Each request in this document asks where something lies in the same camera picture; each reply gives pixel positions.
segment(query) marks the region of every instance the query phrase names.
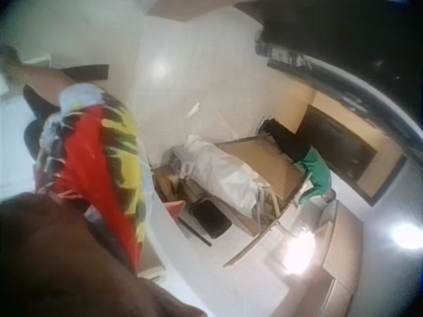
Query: tie-dye shirt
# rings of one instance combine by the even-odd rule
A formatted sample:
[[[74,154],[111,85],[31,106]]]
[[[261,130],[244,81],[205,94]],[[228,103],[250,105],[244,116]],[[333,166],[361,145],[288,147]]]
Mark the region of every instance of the tie-dye shirt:
[[[82,199],[103,218],[139,271],[151,173],[129,110],[101,88],[76,84],[40,139],[36,191]]]

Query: person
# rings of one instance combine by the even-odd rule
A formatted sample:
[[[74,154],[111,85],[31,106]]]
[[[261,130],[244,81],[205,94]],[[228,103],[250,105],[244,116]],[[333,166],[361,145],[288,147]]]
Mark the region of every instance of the person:
[[[313,187],[300,196],[298,201],[300,205],[315,196],[321,196],[325,203],[331,203],[336,199],[329,167],[315,148],[302,141],[274,118],[263,118],[256,131],[256,134],[262,133],[269,133],[281,152],[310,173]]]
[[[32,109],[38,100],[44,111],[25,132],[37,158],[35,194],[0,203],[2,310],[8,316],[205,316],[136,276],[151,174],[140,164],[144,153],[128,109],[93,84],[23,65],[10,47],[1,47],[0,62],[4,76],[28,85]],[[99,214],[115,246],[88,222],[87,208]]]

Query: white bag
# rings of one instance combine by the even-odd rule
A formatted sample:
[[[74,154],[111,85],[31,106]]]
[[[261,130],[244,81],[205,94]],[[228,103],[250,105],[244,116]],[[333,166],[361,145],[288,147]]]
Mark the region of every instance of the white bag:
[[[190,135],[184,145],[180,177],[187,176],[228,205],[252,218],[258,188],[264,181],[252,168],[215,145]]]

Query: person in green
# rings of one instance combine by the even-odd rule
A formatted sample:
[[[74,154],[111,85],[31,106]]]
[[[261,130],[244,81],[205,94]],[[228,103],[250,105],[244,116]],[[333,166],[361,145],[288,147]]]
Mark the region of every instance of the person in green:
[[[326,203],[336,199],[336,192],[332,189],[332,178],[325,160],[310,144],[277,122],[273,118],[263,118],[256,134],[269,133],[279,149],[285,153],[293,163],[299,163],[306,172],[310,173],[313,187],[304,192],[299,198],[302,205],[315,196],[321,196]]]

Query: green shirt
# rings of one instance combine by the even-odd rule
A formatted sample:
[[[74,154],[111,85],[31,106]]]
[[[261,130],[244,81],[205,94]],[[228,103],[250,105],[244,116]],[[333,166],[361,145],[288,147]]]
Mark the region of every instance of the green shirt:
[[[310,173],[310,182],[313,185],[312,188],[301,195],[299,198],[300,204],[304,204],[314,196],[323,195],[332,188],[329,167],[316,149],[312,147],[305,158],[299,161],[299,163]]]

